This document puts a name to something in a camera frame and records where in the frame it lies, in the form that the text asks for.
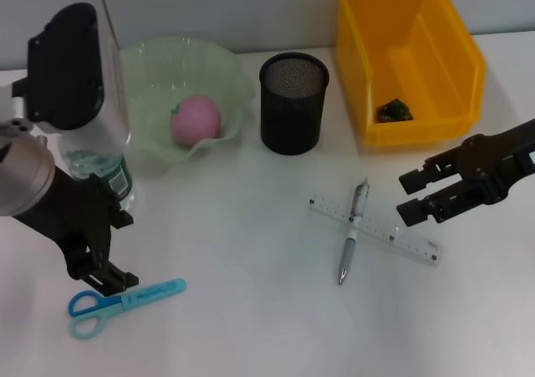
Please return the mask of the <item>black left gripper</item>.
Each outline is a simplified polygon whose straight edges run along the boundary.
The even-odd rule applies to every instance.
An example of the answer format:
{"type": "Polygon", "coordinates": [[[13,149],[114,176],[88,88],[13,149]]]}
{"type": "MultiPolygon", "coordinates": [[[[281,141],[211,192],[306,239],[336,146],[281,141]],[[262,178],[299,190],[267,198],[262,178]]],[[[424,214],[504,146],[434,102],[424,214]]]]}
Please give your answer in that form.
{"type": "Polygon", "coordinates": [[[132,225],[117,193],[97,175],[76,181],[56,170],[46,193],[14,217],[52,240],[64,255],[68,275],[109,297],[139,284],[139,278],[109,262],[110,225],[132,225]]]}

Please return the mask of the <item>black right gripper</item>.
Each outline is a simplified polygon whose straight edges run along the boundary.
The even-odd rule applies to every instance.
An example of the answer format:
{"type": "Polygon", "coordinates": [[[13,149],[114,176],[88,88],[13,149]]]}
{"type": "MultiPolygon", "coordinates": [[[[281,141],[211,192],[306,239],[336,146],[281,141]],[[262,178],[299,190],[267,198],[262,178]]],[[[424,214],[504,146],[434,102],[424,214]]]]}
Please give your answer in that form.
{"type": "Polygon", "coordinates": [[[464,181],[398,205],[405,225],[414,226],[428,217],[442,223],[476,206],[504,200],[512,185],[534,173],[534,121],[497,135],[469,137],[461,148],[426,159],[421,170],[407,172],[399,181],[407,194],[413,194],[458,173],[464,181]]]}

